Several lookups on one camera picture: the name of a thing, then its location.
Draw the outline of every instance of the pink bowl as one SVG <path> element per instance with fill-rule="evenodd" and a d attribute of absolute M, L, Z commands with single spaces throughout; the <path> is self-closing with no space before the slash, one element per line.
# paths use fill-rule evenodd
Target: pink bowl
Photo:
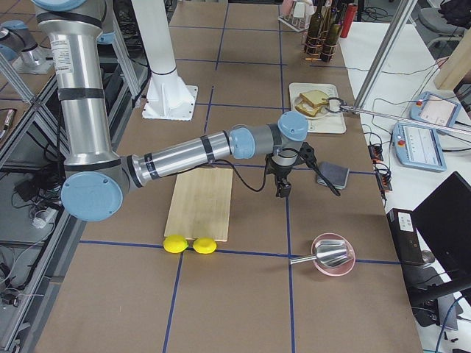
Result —
<path fill-rule="evenodd" d="M 349 256 L 351 256 L 352 259 L 350 261 L 348 261 L 347 263 L 344 263 L 343 265 L 340 265 L 339 267 L 335 267 L 335 268 L 324 267 L 324 266 L 320 265 L 317 261 L 313 260 L 314 265 L 317 267 L 317 269 L 319 271 L 321 271 L 323 274 L 327 274 L 328 276 L 344 276 L 345 274 L 348 274 L 353 269 L 353 266 L 355 265 L 355 259 L 356 259 L 355 252 L 353 251 L 352 245 L 348 242 L 347 239 L 345 239 L 344 237 L 342 237 L 338 234 L 324 233 L 324 234 L 321 234 L 316 239 L 314 239 L 314 241 L 312 242 L 311 254 L 314 253 L 316 243 L 319 242 L 320 240 L 324 240 L 324 239 L 341 239 L 341 240 L 345 240 L 345 243 L 347 244 L 347 249 L 348 249 Z"/>

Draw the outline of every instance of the red bottle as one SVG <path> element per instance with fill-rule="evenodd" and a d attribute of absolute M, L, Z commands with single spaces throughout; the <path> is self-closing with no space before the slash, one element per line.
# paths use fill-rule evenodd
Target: red bottle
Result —
<path fill-rule="evenodd" d="M 357 9 L 358 6 L 356 4 L 348 4 L 343 23 L 344 27 L 341 31 L 340 38 L 346 38 L 348 36 L 348 32 L 350 31 L 350 27 L 352 26 L 352 22 Z"/>

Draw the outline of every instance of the black monitor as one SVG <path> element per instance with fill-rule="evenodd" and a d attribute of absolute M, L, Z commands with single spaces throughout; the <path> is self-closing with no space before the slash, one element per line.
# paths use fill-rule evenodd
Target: black monitor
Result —
<path fill-rule="evenodd" d="M 411 214 L 412 222 L 452 279 L 420 299 L 461 291 L 471 304 L 471 186 L 453 172 Z"/>

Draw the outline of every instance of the black bag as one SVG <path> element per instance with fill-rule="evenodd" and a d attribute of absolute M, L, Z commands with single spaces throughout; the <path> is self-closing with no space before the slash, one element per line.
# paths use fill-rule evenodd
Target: black bag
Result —
<path fill-rule="evenodd" d="M 471 27 L 471 0 L 442 1 L 439 13 L 447 20 L 447 24 L 469 29 Z"/>

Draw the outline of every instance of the yellow lemon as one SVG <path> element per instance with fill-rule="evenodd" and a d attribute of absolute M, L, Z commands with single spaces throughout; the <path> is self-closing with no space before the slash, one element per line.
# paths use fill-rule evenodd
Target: yellow lemon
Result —
<path fill-rule="evenodd" d="M 173 234 L 165 238 L 163 248 L 172 254 L 178 254 L 188 248 L 188 242 L 182 235 Z"/>
<path fill-rule="evenodd" d="M 194 251 L 200 254 L 210 254 L 216 247 L 216 242 L 212 238 L 198 238 L 193 242 Z"/>

